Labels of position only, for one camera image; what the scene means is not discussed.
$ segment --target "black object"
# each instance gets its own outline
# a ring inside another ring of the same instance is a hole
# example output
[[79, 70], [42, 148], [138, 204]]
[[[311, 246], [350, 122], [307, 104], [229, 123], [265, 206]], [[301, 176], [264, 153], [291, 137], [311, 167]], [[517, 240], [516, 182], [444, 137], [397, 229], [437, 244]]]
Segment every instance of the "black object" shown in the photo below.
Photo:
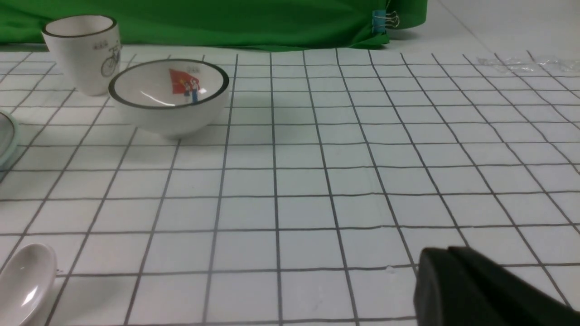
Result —
[[580, 313], [466, 247], [423, 249], [414, 303], [419, 326], [580, 325]]

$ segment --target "bowl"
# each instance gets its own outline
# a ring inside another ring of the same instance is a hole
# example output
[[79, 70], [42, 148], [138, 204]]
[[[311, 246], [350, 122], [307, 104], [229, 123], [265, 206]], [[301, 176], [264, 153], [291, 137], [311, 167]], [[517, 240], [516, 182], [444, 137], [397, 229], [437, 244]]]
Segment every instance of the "bowl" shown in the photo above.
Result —
[[188, 59], [150, 61], [126, 69], [108, 91], [127, 123], [165, 138], [188, 137], [224, 109], [230, 78], [220, 67]]

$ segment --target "green backdrop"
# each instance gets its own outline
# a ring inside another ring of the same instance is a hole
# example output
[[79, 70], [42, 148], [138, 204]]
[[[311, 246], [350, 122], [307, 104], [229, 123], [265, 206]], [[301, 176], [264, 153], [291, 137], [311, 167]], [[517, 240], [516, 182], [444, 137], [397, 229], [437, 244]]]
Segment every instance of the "green backdrop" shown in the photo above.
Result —
[[401, 29], [424, 23], [426, 8], [427, 0], [0, 0], [0, 43], [42, 43], [51, 20], [100, 14], [118, 20], [124, 44], [378, 48], [389, 37], [372, 35], [374, 10]]

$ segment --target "cup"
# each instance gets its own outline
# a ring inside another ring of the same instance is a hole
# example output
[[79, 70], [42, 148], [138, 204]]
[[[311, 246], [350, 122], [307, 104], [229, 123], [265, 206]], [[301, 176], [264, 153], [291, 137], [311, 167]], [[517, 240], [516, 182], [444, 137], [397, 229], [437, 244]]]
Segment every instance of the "cup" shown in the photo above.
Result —
[[83, 94], [102, 95], [119, 73], [119, 26], [111, 17], [70, 16], [51, 21], [42, 36], [56, 64]]

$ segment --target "white spoon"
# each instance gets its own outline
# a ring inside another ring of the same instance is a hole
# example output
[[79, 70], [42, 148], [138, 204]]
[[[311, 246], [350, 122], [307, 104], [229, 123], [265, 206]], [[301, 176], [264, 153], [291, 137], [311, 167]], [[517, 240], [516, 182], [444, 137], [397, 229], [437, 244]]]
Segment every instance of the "white spoon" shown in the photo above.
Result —
[[55, 251], [44, 244], [19, 250], [0, 274], [0, 325], [24, 325], [39, 310], [56, 277]]

